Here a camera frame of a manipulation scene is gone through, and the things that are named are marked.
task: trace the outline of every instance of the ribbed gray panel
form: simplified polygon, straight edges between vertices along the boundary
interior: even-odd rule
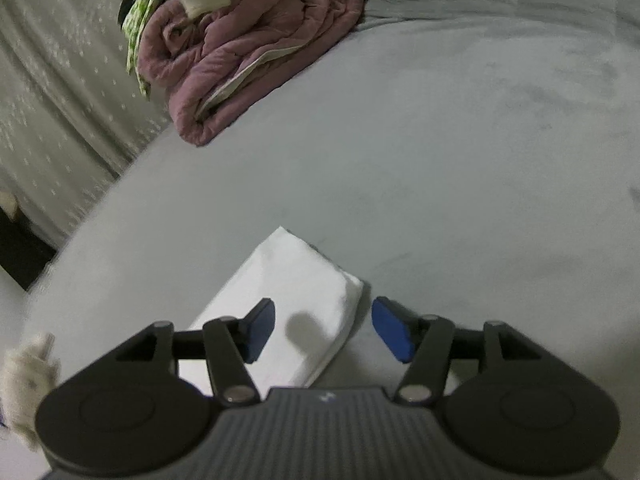
[[[52,472],[47,480],[78,480]],[[377,388],[272,390],[223,413],[192,453],[136,480],[514,480],[460,451],[428,410]],[[562,480],[609,480],[592,470]]]

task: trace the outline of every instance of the beige plush toy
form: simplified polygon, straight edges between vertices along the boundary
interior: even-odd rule
[[[40,447],[35,415],[42,399],[56,387],[60,362],[49,362],[54,337],[37,336],[24,348],[6,352],[0,375],[4,423],[29,449]]]

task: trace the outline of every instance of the bed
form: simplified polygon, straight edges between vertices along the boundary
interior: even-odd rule
[[[321,384],[392,388],[370,298],[503,319],[604,387],[640,478],[640,0],[369,0],[209,146],[169,127],[32,290],[68,378],[184,329],[278,225],[366,280]]]

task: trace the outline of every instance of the curtain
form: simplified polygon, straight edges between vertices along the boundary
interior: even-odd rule
[[[121,0],[0,0],[0,183],[60,246],[168,124],[124,69]]]

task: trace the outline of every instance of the screw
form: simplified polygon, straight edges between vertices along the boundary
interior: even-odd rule
[[[227,402],[241,404],[252,400],[255,397],[255,391],[248,386],[239,384],[238,386],[229,386],[224,391],[223,397]]]
[[[407,402],[424,402],[431,397],[431,390],[422,384],[408,384],[398,394]]]

